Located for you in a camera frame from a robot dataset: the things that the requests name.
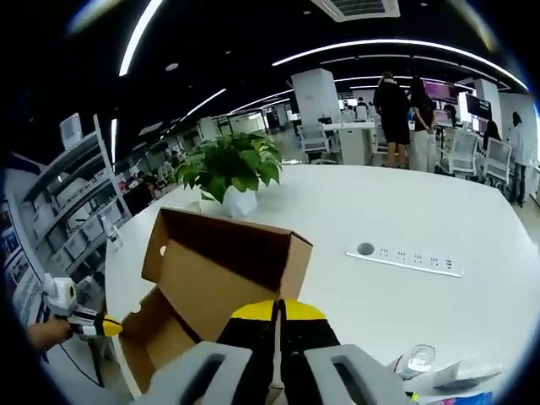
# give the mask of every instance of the green plant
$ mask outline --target green plant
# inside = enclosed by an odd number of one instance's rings
[[[267,136],[233,133],[203,141],[176,169],[176,181],[184,188],[199,186],[202,199],[223,202],[225,191],[234,186],[240,192],[256,191],[259,179],[279,184],[281,154]]]

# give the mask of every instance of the air vent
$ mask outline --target air vent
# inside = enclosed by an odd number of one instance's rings
[[[399,17],[397,0],[311,0],[338,23],[353,19]]]

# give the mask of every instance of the black dress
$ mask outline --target black dress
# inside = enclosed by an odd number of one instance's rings
[[[395,83],[382,82],[375,90],[373,104],[379,108],[386,141],[409,145],[408,99],[405,91]]]

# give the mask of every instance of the power strip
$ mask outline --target power strip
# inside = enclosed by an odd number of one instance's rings
[[[347,255],[372,262],[381,262],[399,267],[413,268],[422,272],[462,277],[463,268],[452,255],[428,253],[420,249],[397,249],[387,245],[370,242],[352,244]]]

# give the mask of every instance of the plastic bottle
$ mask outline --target plastic bottle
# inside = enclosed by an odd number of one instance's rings
[[[120,249],[123,246],[123,243],[122,239],[120,239],[120,235],[118,234],[118,228],[116,225],[112,224],[105,215],[100,215],[100,219],[101,223],[103,224],[103,229],[107,234],[107,238],[109,238],[116,250]]]

